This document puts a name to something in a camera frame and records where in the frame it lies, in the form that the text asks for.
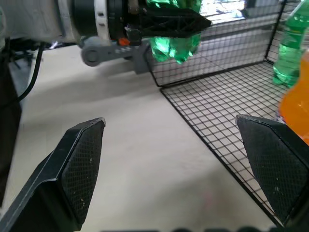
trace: orange component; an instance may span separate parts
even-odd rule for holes
[[[302,58],[298,83],[281,102],[280,114],[285,123],[309,145],[309,50]]]
[[[120,46],[128,46],[130,45],[130,41],[127,38],[120,38],[118,39],[118,43]]]

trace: green bottle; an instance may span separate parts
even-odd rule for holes
[[[199,13],[201,2],[202,0],[147,0],[147,6],[190,8]],[[200,34],[190,38],[152,37],[150,45],[156,60],[166,61],[174,58],[178,63],[183,63],[196,53],[200,41]]]
[[[309,35],[309,0],[303,0],[285,23],[279,48],[279,58],[274,65],[274,83],[292,87],[299,78],[300,61],[306,50],[305,38]]]

